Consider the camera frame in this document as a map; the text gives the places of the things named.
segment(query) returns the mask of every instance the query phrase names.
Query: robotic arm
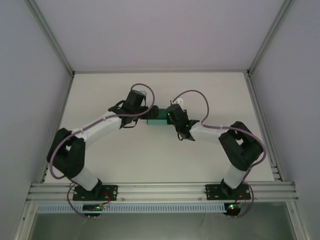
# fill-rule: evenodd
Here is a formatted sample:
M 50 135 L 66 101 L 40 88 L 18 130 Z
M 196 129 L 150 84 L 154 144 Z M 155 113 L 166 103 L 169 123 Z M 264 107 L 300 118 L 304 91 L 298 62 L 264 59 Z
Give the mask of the robotic arm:
M 190 141 L 206 141 L 221 144 L 231 165 L 221 181 L 221 190 L 226 196 L 242 183 L 250 166 L 263 153 L 260 143 L 253 137 L 232 129 L 212 129 L 205 127 L 199 120 L 189 120 L 187 112 L 179 104 L 173 104 L 167 109 L 168 117 L 174 125 L 179 139 Z M 249 132 L 240 121 L 231 128 Z
M 146 94 L 131 90 L 126 100 L 109 108 L 101 118 L 74 130 L 60 129 L 54 137 L 47 161 L 63 173 L 62 177 L 67 177 L 85 191 L 97 196 L 100 194 L 102 182 L 85 167 L 86 149 L 109 133 L 121 128 L 133 128 L 138 119 L 156 118 L 159 110 L 154 105 L 154 98 L 149 108 L 141 106 L 143 102 L 146 102 Z

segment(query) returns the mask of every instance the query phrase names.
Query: mounting plate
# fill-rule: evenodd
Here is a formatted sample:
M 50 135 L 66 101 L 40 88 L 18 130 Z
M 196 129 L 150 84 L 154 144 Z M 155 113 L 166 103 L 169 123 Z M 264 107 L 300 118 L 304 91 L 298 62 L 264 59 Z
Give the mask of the mounting plate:
M 73 201 L 116 201 L 118 195 L 117 185 L 102 185 L 100 194 L 95 197 L 90 191 L 85 190 L 82 186 L 78 185 L 74 188 Z
M 207 184 L 205 185 L 205 194 L 207 200 L 244 200 L 243 196 L 246 200 L 251 199 L 249 187 L 245 184 L 239 185 L 230 196 L 223 194 L 220 184 Z

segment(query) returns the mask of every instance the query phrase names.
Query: white surface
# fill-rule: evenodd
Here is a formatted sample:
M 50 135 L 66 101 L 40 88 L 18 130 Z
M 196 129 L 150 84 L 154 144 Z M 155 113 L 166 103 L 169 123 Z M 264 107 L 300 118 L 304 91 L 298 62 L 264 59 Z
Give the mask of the white surface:
M 76 74 L 61 127 L 74 129 L 98 118 L 125 99 L 135 83 L 148 84 L 155 92 L 155 103 L 163 108 L 184 90 L 202 91 L 211 107 L 206 123 L 242 121 L 261 136 L 243 73 Z M 191 119 L 206 115 L 199 94 L 187 93 L 183 102 Z M 218 182 L 230 162 L 220 144 L 179 141 L 172 125 L 150 126 L 139 120 L 135 128 L 120 129 L 93 144 L 86 151 L 85 165 L 108 183 Z M 247 180 L 273 181 L 269 161 L 253 168 Z M 45 182 L 62 181 L 48 174 Z
M 248 69 L 283 0 L 36 0 L 73 70 Z
M 253 76 L 285 180 L 320 239 L 320 1 L 295 1 Z

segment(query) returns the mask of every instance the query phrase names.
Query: purple cable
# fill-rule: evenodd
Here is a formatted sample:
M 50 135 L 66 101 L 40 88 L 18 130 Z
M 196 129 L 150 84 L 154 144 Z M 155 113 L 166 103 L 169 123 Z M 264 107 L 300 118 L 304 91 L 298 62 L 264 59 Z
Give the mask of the purple cable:
M 142 116 L 142 115 L 146 114 L 147 112 L 149 112 L 151 110 L 151 108 L 155 104 L 155 93 L 154 93 L 154 91 L 148 85 L 146 85 L 144 83 L 136 83 L 136 84 L 132 85 L 130 90 L 132 90 L 135 86 L 144 86 L 144 87 L 146 87 L 147 89 L 150 90 L 150 92 L 152 94 L 152 103 L 151 103 L 150 107 L 147 110 L 145 110 L 144 112 L 141 112 L 141 113 L 137 113 L 137 114 L 114 114 L 114 115 L 107 116 L 105 118 L 102 117 L 99 120 L 97 120 L 97 121 L 93 122 L 92 124 L 90 124 L 90 125 L 86 126 L 85 128 L 83 128 L 82 131 L 86 131 L 86 130 L 94 127 L 95 125 L 101 123 L 102 121 L 105 121 L 105 120 L 110 119 L 110 118 L 114 118 L 114 117 L 139 117 L 139 116 Z M 63 176 L 56 176 L 55 173 L 54 173 L 54 170 L 53 170 L 53 162 L 54 162 L 54 159 L 56 157 L 56 154 L 57 154 L 58 150 L 61 148 L 61 146 L 63 146 L 66 143 L 66 141 L 68 141 L 73 136 L 81 133 L 82 131 L 79 130 L 79 131 L 71 133 L 69 136 L 67 136 L 65 139 L 63 139 L 58 144 L 58 146 L 55 148 L 55 150 L 53 151 L 53 153 L 51 155 L 51 158 L 50 158 L 50 162 L 49 162 L 49 171 L 50 171 L 50 173 L 51 173 L 51 175 L 52 175 L 52 177 L 54 179 L 63 179 L 65 177 L 64 175 Z
M 208 129 L 216 129 L 216 130 L 225 129 L 225 130 L 234 130 L 234 131 L 242 132 L 242 133 L 244 133 L 244 134 L 246 134 L 246 135 L 254 138 L 255 140 L 257 140 L 257 142 L 261 145 L 261 147 L 262 147 L 262 149 L 263 149 L 262 158 L 261 158 L 259 161 L 253 163 L 253 164 L 249 167 L 248 171 L 246 172 L 246 174 L 244 175 L 244 177 L 243 177 L 243 179 L 242 179 L 242 181 L 244 181 L 244 180 L 246 179 L 246 177 L 248 176 L 248 174 L 250 173 L 251 169 L 252 169 L 254 166 L 262 163 L 262 162 L 265 160 L 265 158 L 267 157 L 267 149 L 266 149 L 266 146 L 265 146 L 264 143 L 260 140 L 260 138 L 258 138 L 256 135 L 252 134 L 252 133 L 249 132 L 249 131 L 243 130 L 243 129 L 241 129 L 241 128 L 237 128 L 237 127 L 233 127 L 233 126 L 211 126 L 211 125 L 206 125 L 206 124 L 204 124 L 204 121 L 205 121 L 205 120 L 208 118 L 208 116 L 209 116 L 210 107 L 209 107 L 209 103 L 208 103 L 208 100 L 207 100 L 206 96 L 205 96 L 202 92 L 200 92 L 200 91 L 198 91 L 198 90 L 191 89 L 191 90 L 184 91 L 184 92 L 180 93 L 178 96 L 176 96 L 176 97 L 172 100 L 172 102 L 174 102 L 177 98 L 179 98 L 179 97 L 182 96 L 183 94 L 186 94 L 186 93 L 189 93 L 189 92 L 195 92 L 195 93 L 200 94 L 200 95 L 203 97 L 204 101 L 205 101 L 205 104 L 206 104 L 206 115 L 205 115 L 205 117 L 201 120 L 201 123 L 202 123 L 202 125 L 203 125 L 205 128 L 208 128 Z
M 246 184 L 246 185 L 250 188 L 251 193 L 252 193 L 252 197 L 251 197 L 252 200 L 251 200 L 250 206 L 248 207 L 248 209 L 247 209 L 244 213 L 242 213 L 242 214 L 240 214 L 240 215 L 237 216 L 237 218 L 244 217 L 245 215 L 247 215 L 247 214 L 251 211 L 252 207 L 254 206 L 254 201 L 255 201 L 254 191 L 253 191 L 252 187 L 251 187 L 248 183 L 245 182 L 245 179 L 246 179 L 246 177 L 248 176 L 248 174 L 250 173 L 251 169 L 252 169 L 254 166 L 262 163 L 262 162 L 266 159 L 266 157 L 267 157 L 267 148 L 266 148 L 265 144 L 260 140 L 260 138 L 258 138 L 256 135 L 252 134 L 252 133 L 249 132 L 249 131 L 243 130 L 243 129 L 241 129 L 241 128 L 233 127 L 233 126 L 211 126 L 211 125 L 206 125 L 206 124 L 204 124 L 204 121 L 205 121 L 205 120 L 208 118 L 208 116 L 209 116 L 210 108 L 209 108 L 209 103 L 208 103 L 208 100 L 207 100 L 206 96 L 205 96 L 202 92 L 200 92 L 200 91 L 198 91 L 198 90 L 191 89 L 191 90 L 184 91 L 184 92 L 180 93 L 178 96 L 176 96 L 176 97 L 173 99 L 172 102 L 174 102 L 177 98 L 179 98 L 179 97 L 182 96 L 183 94 L 186 94 L 186 93 L 189 93 L 189 92 L 195 92 L 195 93 L 200 94 L 200 95 L 203 97 L 204 101 L 205 101 L 205 104 L 206 104 L 206 115 L 205 115 L 205 117 L 204 117 L 204 118 L 202 119 L 202 121 L 201 121 L 202 126 L 204 126 L 205 128 L 208 128 L 208 129 L 216 129 L 216 130 L 225 129 L 225 130 L 234 130 L 234 131 L 242 132 L 242 133 L 244 133 L 244 134 L 246 134 L 246 135 L 254 138 L 255 140 L 257 140 L 257 142 L 261 145 L 261 147 L 262 147 L 262 149 L 263 149 L 262 158 L 261 158 L 259 161 L 251 164 L 251 166 L 249 167 L 248 171 L 245 173 L 245 175 L 244 175 L 243 178 L 242 178 L 242 183 L 243 183 L 243 184 Z
M 72 205 L 72 203 L 71 203 L 71 201 L 70 201 L 69 194 L 70 194 L 70 192 L 71 192 L 71 189 L 72 189 L 73 187 L 75 187 L 75 186 L 76 186 L 76 184 L 70 183 L 70 185 L 69 185 L 69 190 L 68 190 L 68 192 L 66 193 L 66 200 L 67 200 L 68 204 L 70 205 L 70 207 L 72 208 L 72 210 L 73 210 L 76 214 L 78 214 L 79 216 L 81 216 L 81 217 L 83 217 L 83 218 L 90 218 L 90 217 L 86 216 L 84 213 L 79 212 L 79 211 Z

